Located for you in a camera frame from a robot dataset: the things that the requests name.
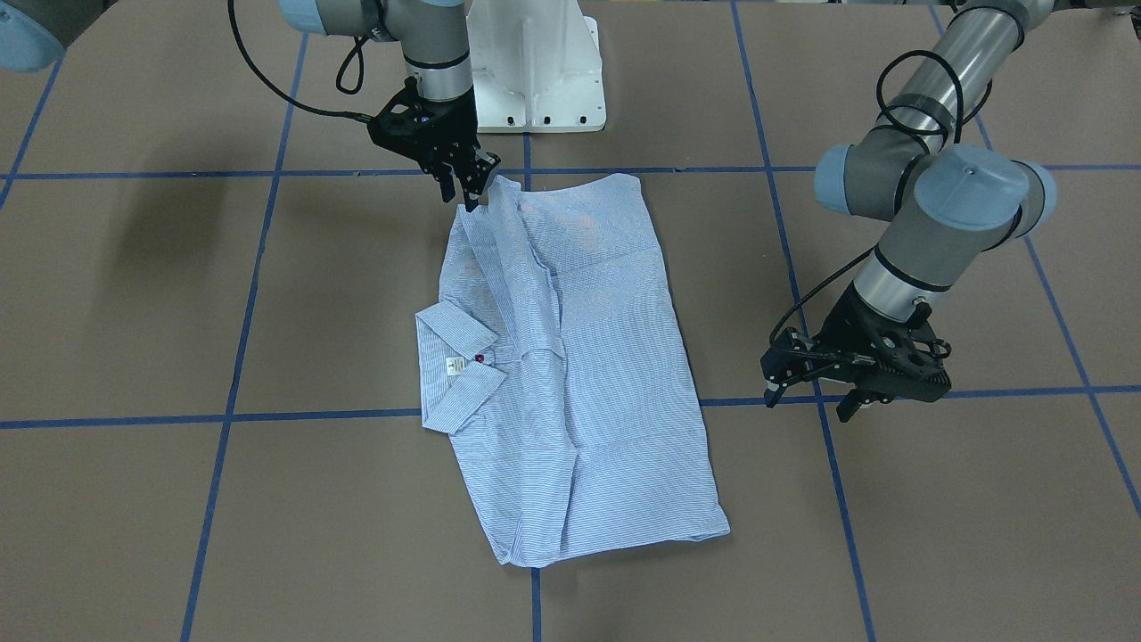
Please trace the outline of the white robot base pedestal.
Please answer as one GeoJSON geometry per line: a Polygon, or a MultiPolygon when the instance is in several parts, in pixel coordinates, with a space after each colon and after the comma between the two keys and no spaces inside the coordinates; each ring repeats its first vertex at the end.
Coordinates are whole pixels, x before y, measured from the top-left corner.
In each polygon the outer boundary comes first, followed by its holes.
{"type": "Polygon", "coordinates": [[[578,1],[474,1],[467,21],[482,135],[602,130],[598,24],[578,1]]]}

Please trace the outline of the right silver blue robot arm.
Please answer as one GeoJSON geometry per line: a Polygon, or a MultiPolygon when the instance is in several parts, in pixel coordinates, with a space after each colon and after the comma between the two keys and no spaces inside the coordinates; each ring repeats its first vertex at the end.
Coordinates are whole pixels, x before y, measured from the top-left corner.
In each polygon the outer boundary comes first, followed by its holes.
{"type": "MultiPolygon", "coordinates": [[[[110,1],[5,1],[5,70],[37,72],[59,62],[70,44],[108,13],[110,1]]],[[[408,159],[440,188],[472,210],[496,178],[500,159],[482,149],[474,98],[472,49],[461,1],[281,1],[291,29],[353,40],[359,58],[367,42],[397,42],[406,78],[390,101],[361,112],[301,109],[366,125],[380,149],[408,159]]]]}

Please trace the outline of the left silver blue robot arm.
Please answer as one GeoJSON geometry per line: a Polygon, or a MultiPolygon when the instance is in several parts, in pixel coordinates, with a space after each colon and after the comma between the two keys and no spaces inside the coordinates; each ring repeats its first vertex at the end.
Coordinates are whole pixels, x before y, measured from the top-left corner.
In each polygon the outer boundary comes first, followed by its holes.
{"type": "Polygon", "coordinates": [[[890,99],[877,94],[875,125],[860,143],[827,151],[814,174],[816,200],[840,214],[887,224],[818,333],[782,317],[761,360],[764,403],[798,383],[850,387],[837,417],[897,398],[933,403],[952,389],[949,342],[930,324],[934,304],[978,255],[1047,222],[1058,187],[1026,160],[962,141],[1003,60],[1055,13],[1053,1],[968,1],[890,99]]]}

